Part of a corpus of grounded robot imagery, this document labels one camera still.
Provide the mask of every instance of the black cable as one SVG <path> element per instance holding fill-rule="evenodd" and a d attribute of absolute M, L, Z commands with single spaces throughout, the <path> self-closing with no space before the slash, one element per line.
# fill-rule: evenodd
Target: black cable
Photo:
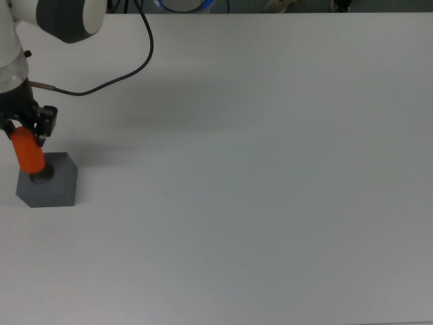
<path fill-rule="evenodd" d="M 120 0 L 117 0 L 116 5 L 114 6 L 114 9 L 111 11 L 112 14 L 116 13 L 117 7 L 120 5 Z"/>
<path fill-rule="evenodd" d="M 152 34 L 152 29 L 150 28 L 149 22 L 147 21 L 147 18 L 145 16 L 143 10 L 140 9 L 140 5 L 138 4 L 138 0 L 134 0 L 134 4 L 135 4 L 135 7 L 137 7 L 137 10 L 139 11 L 140 16 L 143 19 L 144 24 L 146 26 L 147 33 L 149 34 L 150 48 L 149 48 L 149 54 L 147 55 L 147 58 L 146 58 L 145 62 L 139 68 L 137 68 L 136 70 L 134 70 L 133 72 L 130 72 L 130 73 L 128 73 L 128 74 L 126 74 L 126 75 L 124 75 L 122 77 L 115 78 L 115 79 L 113 79 L 111 81 L 108 81 L 107 83 L 103 83 L 102 85 L 100 85 L 100 86 L 98 86 L 96 88 L 93 88 L 91 90 L 88 90 L 88 91 L 84 91 L 84 92 L 81 92 L 81 93 L 75 93 L 73 91 L 67 91 L 67 90 L 63 90 L 63 89 L 57 88 L 57 87 L 54 88 L 54 91 L 56 91 L 58 93 L 64 93 L 65 95 L 71 95 L 71 96 L 86 96 L 86 95 L 94 93 L 94 92 L 96 92 L 96 91 L 98 91 L 98 90 L 100 90 L 102 88 L 110 86 L 110 85 L 112 85 L 114 83 L 117 83 L 119 81 L 125 80 L 125 79 L 133 76 L 134 74 L 137 74 L 138 72 L 142 71 L 149 64 L 149 62 L 150 62 L 150 60 L 152 58 L 152 55 L 154 53 L 154 36 Z"/>

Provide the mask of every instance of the background object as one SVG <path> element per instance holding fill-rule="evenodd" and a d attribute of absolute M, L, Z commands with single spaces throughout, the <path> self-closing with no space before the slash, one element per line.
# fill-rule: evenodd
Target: background object
<path fill-rule="evenodd" d="M 261 14 L 267 0 L 232 0 L 232 14 Z M 329 12 L 330 0 L 299 0 L 290 5 L 288 11 L 293 13 L 317 13 Z M 124 0 L 121 0 L 119 8 L 123 8 Z M 152 3 L 152 0 L 144 0 L 145 13 L 160 14 L 161 11 Z M 433 12 L 431 0 L 354 0 L 351 6 L 352 12 Z M 210 13 L 225 14 L 227 12 L 226 0 L 215 0 Z M 129 13 L 137 13 L 133 6 L 129 6 Z"/>

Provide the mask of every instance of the gray cube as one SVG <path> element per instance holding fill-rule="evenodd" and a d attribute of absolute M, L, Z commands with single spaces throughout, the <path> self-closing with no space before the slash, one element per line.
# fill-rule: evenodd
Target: gray cube
<path fill-rule="evenodd" d="M 29 175 L 20 171 L 16 195 L 30 208 L 72 207 L 78 169 L 67 152 L 44 154 L 45 175 Z"/>

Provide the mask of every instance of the white table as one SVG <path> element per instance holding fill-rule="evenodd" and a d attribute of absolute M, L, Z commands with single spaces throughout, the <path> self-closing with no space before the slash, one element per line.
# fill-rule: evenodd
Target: white table
<path fill-rule="evenodd" d="M 4 325 L 433 319 L 433 15 L 150 16 L 155 56 L 60 109 L 76 206 L 29 209 L 0 139 Z M 139 16 L 65 45 L 18 32 L 34 81 L 142 62 Z"/>

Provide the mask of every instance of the orange object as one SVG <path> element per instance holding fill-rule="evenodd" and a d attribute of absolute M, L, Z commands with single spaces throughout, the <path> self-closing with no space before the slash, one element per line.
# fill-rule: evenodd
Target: orange object
<path fill-rule="evenodd" d="M 25 127 L 17 127 L 11 134 L 16 158 L 23 172 L 33 174 L 45 167 L 42 148 L 36 143 L 34 135 Z"/>

